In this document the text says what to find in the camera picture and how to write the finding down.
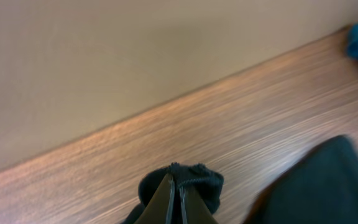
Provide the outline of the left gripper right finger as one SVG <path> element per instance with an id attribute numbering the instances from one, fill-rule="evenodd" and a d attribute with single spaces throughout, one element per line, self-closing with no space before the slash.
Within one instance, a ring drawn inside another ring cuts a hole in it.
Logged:
<path id="1" fill-rule="evenodd" d="M 182 187 L 179 193 L 182 224 L 218 224 L 193 186 Z"/>

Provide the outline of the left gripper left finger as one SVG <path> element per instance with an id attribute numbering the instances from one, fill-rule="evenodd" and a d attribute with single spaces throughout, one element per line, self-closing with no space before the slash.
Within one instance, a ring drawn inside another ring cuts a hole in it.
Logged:
<path id="1" fill-rule="evenodd" d="M 174 179 L 172 175 L 167 174 L 135 224 L 171 224 L 174 200 Z"/>

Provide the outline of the black polo shirt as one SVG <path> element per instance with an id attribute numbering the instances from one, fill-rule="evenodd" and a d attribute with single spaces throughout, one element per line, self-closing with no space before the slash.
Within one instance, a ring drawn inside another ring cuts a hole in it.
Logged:
<path id="1" fill-rule="evenodd" d="M 171 223 L 182 223 L 180 193 L 193 186 L 212 215 L 220 205 L 223 176 L 203 164 L 173 163 L 146 175 L 139 184 L 140 203 L 128 214 L 135 223 L 165 175 L 172 175 L 175 200 Z M 358 223 L 358 154 L 343 135 L 316 146 L 270 184 L 254 202 L 247 223 Z"/>

